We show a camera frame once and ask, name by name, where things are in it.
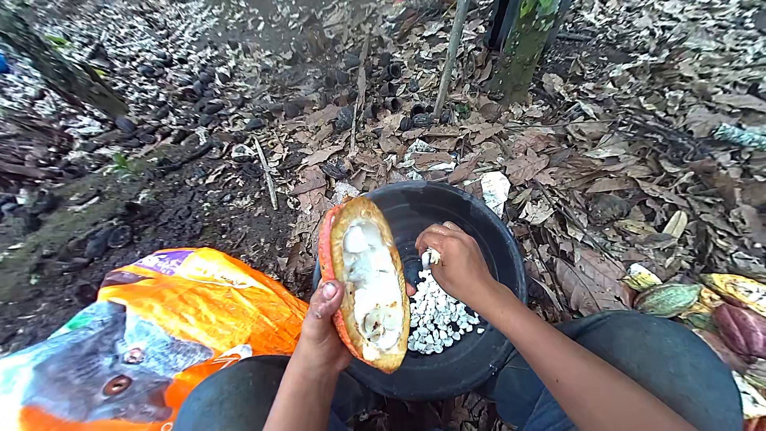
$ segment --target knee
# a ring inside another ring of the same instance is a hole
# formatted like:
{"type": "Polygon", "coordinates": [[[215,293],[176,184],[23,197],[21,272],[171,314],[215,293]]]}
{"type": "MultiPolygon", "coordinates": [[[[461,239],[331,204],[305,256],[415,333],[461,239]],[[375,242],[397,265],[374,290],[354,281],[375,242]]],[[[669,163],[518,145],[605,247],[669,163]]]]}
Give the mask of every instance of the knee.
{"type": "Polygon", "coordinates": [[[698,429],[741,427],[741,404],[732,372],[686,327],[635,311],[580,320],[579,325],[568,328],[575,341],[698,429]]]}

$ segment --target dirt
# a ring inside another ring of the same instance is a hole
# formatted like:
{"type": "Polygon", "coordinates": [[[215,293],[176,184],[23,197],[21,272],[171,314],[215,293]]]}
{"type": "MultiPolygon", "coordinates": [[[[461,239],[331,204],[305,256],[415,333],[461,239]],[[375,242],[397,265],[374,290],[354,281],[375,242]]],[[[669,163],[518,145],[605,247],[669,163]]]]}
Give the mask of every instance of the dirt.
{"type": "MultiPolygon", "coordinates": [[[[152,158],[174,160],[191,150],[169,146],[152,158]]],[[[5,281],[0,289],[0,351],[13,352],[45,339],[95,301],[108,271],[159,249],[213,247],[281,278],[284,271],[276,257],[287,257],[284,247],[296,211],[284,195],[279,195],[278,210],[271,207],[262,172],[251,163],[226,164],[217,181],[204,184],[222,163],[203,157],[158,179],[152,179],[151,163],[140,164],[135,168],[139,174],[126,177],[90,174],[54,191],[61,197],[59,208],[43,215],[42,227],[30,235],[6,218],[0,225],[0,247],[23,246],[7,251],[0,262],[5,281]],[[80,212],[71,210],[71,196],[95,189],[100,190],[98,202],[80,212]],[[128,225],[132,241],[72,269],[86,254],[88,232],[113,223],[128,225]]],[[[289,287],[304,292],[306,278],[302,280],[289,287]]]]}

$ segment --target open cacao pod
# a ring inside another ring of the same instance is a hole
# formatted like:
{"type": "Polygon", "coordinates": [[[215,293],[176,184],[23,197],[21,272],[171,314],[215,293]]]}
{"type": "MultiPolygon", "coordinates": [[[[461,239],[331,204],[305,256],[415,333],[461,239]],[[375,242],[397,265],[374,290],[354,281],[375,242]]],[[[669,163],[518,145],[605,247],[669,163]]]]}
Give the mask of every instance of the open cacao pod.
{"type": "Polygon", "coordinates": [[[322,221],[317,252],[322,280],[345,286],[332,317],[341,340],[359,360],[394,372],[407,353],[410,301],[383,213],[365,197],[331,208],[322,221]]]}

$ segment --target hand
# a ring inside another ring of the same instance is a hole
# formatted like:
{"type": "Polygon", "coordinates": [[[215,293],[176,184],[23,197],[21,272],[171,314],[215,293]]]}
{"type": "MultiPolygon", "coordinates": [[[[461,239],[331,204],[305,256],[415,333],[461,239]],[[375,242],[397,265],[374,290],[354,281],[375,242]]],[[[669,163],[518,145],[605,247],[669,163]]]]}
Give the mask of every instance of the hand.
{"type": "Polygon", "coordinates": [[[349,349],[332,324],[332,315],[340,308],[342,299],[343,287],[337,280],[325,281],[316,289],[293,358],[305,360],[322,372],[339,373],[349,365],[349,349]]]}
{"type": "Polygon", "coordinates": [[[475,297],[476,287],[491,288],[498,283],[489,274],[479,244],[455,223],[431,225],[417,237],[415,247],[420,255],[431,247],[441,255],[438,264],[431,265],[439,286],[453,298],[471,308],[470,299],[475,297]]]}

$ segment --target leg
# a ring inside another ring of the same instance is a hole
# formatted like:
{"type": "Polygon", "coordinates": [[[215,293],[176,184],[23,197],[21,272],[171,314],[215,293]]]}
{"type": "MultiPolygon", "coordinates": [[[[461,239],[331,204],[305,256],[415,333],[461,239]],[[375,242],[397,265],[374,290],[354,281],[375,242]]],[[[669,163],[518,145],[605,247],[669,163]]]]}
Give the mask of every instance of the leg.
{"type": "MultiPolygon", "coordinates": [[[[189,394],[173,426],[177,431],[251,431],[264,427],[289,357],[241,360],[203,380],[189,394]]],[[[338,379],[328,430],[346,430],[345,421],[373,405],[372,393],[346,373],[338,379]]]]}
{"type": "MultiPolygon", "coordinates": [[[[741,429],[742,408],[731,371],[682,325],[632,311],[609,311],[557,328],[700,431],[741,429]]],[[[497,402],[500,417],[519,429],[574,429],[521,355],[512,355],[482,392],[497,402]]]]}

